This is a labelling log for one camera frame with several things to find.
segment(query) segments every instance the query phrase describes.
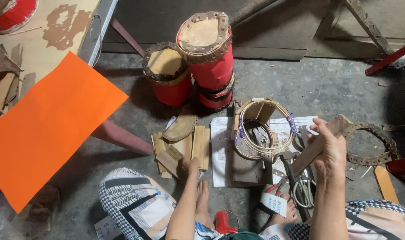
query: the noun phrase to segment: gray floor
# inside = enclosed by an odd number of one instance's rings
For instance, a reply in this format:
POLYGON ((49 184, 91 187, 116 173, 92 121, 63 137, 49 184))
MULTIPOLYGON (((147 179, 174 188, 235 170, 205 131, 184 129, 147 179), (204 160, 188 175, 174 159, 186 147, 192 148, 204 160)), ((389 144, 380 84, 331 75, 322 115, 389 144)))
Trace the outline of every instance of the gray floor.
MULTIPOLYGON (((369 121, 377 126, 405 124, 405 70, 383 70, 378 76, 366 77, 367 67, 361 62, 321 58, 304 58, 301 62, 235 60, 239 83, 234 98, 271 97, 294 117, 318 115, 330 120, 344 114, 351 121, 369 121), (381 87, 378 82, 392 86, 381 87)), ((102 53, 95 68, 130 96, 109 119, 147 142, 152 133, 163 130, 170 117, 180 112, 180 107, 167 107, 157 101, 142 76, 139 56, 102 53)), ((213 117, 226 114, 224 110, 200 117, 199 124, 208 127, 213 117)), ((393 137, 401 156, 405 156, 405 132, 395 132, 393 137)), ((349 148, 361 155, 379 154, 383 149, 379 140, 364 131, 357 131, 349 148)), ((180 197, 181 183, 161 178, 153 156, 140 157, 89 137, 50 181, 60 188, 61 204, 47 239, 97 239, 93 225, 106 216, 97 196, 98 182, 124 166, 154 178, 174 198, 180 197)), ((347 168, 347 175, 355 181, 347 180, 346 200, 381 198, 373 171, 360 179, 367 167, 348 163, 347 168)), ((210 171, 203 178, 212 183, 210 171)), ((392 182, 405 207, 405 178, 392 176, 392 182)), ((241 228, 259 231, 269 216, 258 209, 260 191, 257 187, 210 188, 210 215, 226 208, 237 213, 241 228)), ((236 219, 231 214, 229 218, 231 226, 237 227, 236 219)))

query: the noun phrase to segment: red paper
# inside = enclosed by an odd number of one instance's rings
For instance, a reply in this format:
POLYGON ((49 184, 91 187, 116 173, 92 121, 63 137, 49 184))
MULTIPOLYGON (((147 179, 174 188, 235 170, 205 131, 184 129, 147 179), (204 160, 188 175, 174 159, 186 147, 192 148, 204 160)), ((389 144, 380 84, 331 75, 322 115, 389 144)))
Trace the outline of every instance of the red paper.
POLYGON ((69 52, 2 116, 0 189, 13 209, 20 212, 126 99, 126 94, 69 52))

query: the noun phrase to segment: pliers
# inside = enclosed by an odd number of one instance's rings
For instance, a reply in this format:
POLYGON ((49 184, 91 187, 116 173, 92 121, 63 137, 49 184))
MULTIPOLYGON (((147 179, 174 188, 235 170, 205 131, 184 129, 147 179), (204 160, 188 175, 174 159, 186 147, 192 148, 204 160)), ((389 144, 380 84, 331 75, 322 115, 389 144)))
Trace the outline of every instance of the pliers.
POLYGON ((265 191, 265 193, 268 194, 268 193, 270 193, 270 192, 272 192, 273 190, 276 189, 277 191, 275 192, 275 196, 280 196, 280 194, 281 194, 281 188, 282 188, 282 186, 284 186, 284 184, 287 182, 287 179, 288 179, 287 176, 282 177, 281 180, 280 180, 280 182, 278 182, 277 184, 272 185, 272 187, 268 188, 268 189, 265 191))

